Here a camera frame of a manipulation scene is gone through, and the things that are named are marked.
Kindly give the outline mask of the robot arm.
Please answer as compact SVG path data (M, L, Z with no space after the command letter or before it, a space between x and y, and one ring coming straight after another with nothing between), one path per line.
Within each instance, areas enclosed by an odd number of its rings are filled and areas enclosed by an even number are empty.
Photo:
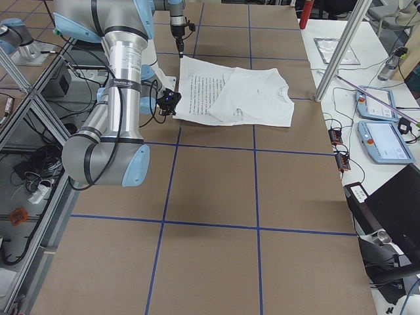
M175 39L178 55L184 56L184 36L188 21L184 15L185 2L183 0L154 0L157 11L168 11L170 16L171 34Z
M140 103L149 92L151 108L170 115L180 95L143 63L154 39L153 15L169 11L178 30L186 23L182 1L56 1L54 21L63 35L100 43L110 79L98 103L62 149L62 164L71 179L92 186L138 186L149 166L150 149L140 135Z

